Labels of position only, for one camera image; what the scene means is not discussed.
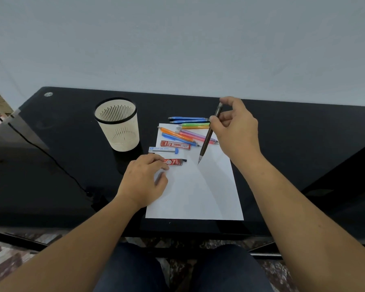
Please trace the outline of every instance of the white pen holder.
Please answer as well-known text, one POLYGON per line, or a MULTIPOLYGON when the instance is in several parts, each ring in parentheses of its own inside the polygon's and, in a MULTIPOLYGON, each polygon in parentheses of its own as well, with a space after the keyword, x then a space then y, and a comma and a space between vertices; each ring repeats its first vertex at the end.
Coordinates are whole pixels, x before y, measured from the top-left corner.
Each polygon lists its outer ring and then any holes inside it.
POLYGON ((135 104, 126 98, 110 98, 100 102, 94 111, 111 147, 130 151, 139 143, 139 128, 135 104))

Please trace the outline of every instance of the white wall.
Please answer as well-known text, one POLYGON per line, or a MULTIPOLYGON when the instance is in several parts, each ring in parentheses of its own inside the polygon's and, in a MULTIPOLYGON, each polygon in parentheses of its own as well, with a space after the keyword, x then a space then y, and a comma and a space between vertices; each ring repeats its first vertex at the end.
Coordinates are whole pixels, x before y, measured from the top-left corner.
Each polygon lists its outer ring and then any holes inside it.
POLYGON ((0 0, 0 93, 365 105, 365 0, 0 0))

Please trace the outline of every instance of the glossy black tabletop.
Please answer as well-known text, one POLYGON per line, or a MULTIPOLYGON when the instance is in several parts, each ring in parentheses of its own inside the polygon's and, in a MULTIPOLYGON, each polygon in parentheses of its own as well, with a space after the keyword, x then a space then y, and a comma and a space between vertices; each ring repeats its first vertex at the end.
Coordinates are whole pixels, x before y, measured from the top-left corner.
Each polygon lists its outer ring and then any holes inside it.
MULTIPOLYGON (((155 145, 160 122, 167 123, 170 116, 209 117, 218 101, 211 97, 40 89, 8 122, 55 161, 4 127, 6 122, 0 125, 0 227, 75 227, 115 196, 127 162, 155 145), (140 145, 135 152, 112 150, 94 118, 96 104, 112 97, 128 98, 137 106, 140 145), (11 134, 16 141, 1 134, 11 134)), ((261 100, 244 103, 258 119, 264 156, 300 190, 365 147, 365 107, 261 100)), ((146 209, 142 209, 125 235, 269 235, 246 181, 234 165, 233 171, 244 221, 145 219, 146 209)))

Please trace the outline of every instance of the marble floor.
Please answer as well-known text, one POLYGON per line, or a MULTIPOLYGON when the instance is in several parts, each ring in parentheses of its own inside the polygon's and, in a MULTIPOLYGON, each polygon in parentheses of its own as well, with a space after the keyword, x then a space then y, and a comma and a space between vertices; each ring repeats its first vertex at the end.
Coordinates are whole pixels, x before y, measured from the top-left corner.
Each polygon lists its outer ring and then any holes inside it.
MULTIPOLYGON (((37 242, 52 244, 60 239, 62 235, 56 234, 16 234, 37 242)), ((250 250, 269 242, 268 238, 252 238, 246 240, 173 240, 165 238, 138 238, 122 237, 121 241, 136 244, 140 247, 156 248, 216 248, 225 244, 236 244, 244 249, 250 250)), ((0 280, 15 271, 19 266, 31 259, 37 252, 24 250, 0 242, 0 280)), ((176 260, 158 258, 165 275, 170 291, 184 292, 188 290, 190 275, 195 265, 195 260, 176 260)), ((289 271, 283 261, 258 260, 258 263, 265 270, 269 281, 275 292, 297 292, 289 271)))

